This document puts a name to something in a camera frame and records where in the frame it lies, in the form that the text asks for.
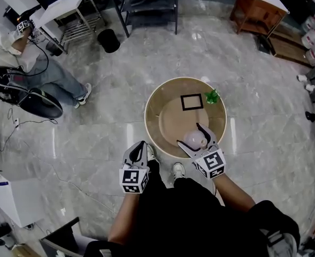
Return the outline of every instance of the person's arm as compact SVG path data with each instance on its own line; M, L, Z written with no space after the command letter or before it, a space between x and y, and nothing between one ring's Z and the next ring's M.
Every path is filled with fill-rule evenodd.
M13 44L12 44L12 47L19 51L21 54L23 53L23 51L25 50L25 47L27 45L27 42L28 42L28 37L30 35L30 32L31 32L31 28L28 27L26 28L23 33L22 33L22 38L16 40Z
M244 190L238 187L226 174L213 179L225 206L247 212L256 203Z
M125 245L134 229L139 194L126 194L109 233L109 242Z

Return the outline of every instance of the black trash can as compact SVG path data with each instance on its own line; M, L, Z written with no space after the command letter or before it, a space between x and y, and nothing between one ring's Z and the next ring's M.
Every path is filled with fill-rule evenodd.
M120 43L112 29L106 29L100 32L98 41L108 54L115 52L120 47Z
M51 55L60 56L62 54L62 50L60 50L53 42L49 41L49 43L45 46L45 49L48 50Z

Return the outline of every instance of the table leg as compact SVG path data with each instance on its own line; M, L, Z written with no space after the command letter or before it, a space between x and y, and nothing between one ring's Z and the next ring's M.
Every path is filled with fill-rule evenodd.
M174 8L174 15L175 15L175 35L178 34L178 9L179 9L179 0L175 0L175 8Z
M82 21L86 24L86 26L88 27L89 31L92 32L93 37L96 37L96 34L94 32L94 30L91 28L91 26L88 24L87 20L84 18L84 16L81 14L79 9L76 9L76 12L79 14L80 18L82 19Z
M129 20L129 15L130 15L130 13L127 11L126 12L126 17L125 17L125 26L127 26L127 22Z
M268 35L267 35L267 39L270 37L270 35L274 32L274 30L277 28L277 26L282 22L282 20L284 19L285 15L282 16L279 21L274 25L274 27L272 27L272 29L268 32Z
M116 12L118 14L118 17L119 17L119 20L121 22L121 25L123 26L123 29L125 31L125 34L126 34L126 37L129 38L130 34L129 34L129 31L127 30L127 27L125 25L125 22L124 22L124 19L123 19L123 16L121 15L121 12L116 4L116 2L113 0L113 3L114 3L114 8L116 9Z
M230 14L230 20L231 20L231 21L234 20L234 16L235 16L236 9L237 9L237 1L234 3L232 12L231 12L231 14Z
M43 28L37 28L40 33L42 33L45 38L49 39L55 46L57 46L62 52L67 54L68 52L61 46L61 44L57 43L55 39L53 39Z
M93 7L95 8L96 12L97 12L97 13L99 14L99 16L103 19L104 25L106 26L107 23L106 23L104 17L102 16L102 14L100 13L100 11L98 10L96 4L94 3L94 0L90 0L90 1L91 1L91 3L92 3Z

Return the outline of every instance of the white box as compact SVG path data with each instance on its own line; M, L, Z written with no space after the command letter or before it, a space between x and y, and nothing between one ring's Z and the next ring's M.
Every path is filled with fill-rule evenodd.
M221 149L196 159L193 165L207 179L212 179L225 173L226 169L226 161Z
M124 193L143 193L148 180L146 169L119 170L119 182Z

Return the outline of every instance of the white shirt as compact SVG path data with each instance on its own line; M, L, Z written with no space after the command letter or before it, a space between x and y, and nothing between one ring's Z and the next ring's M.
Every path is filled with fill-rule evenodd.
M23 66L25 72L29 72L33 68L40 55L38 48L28 46L21 53L12 47L12 44L22 37L17 31L10 32L7 28L0 27L0 66Z

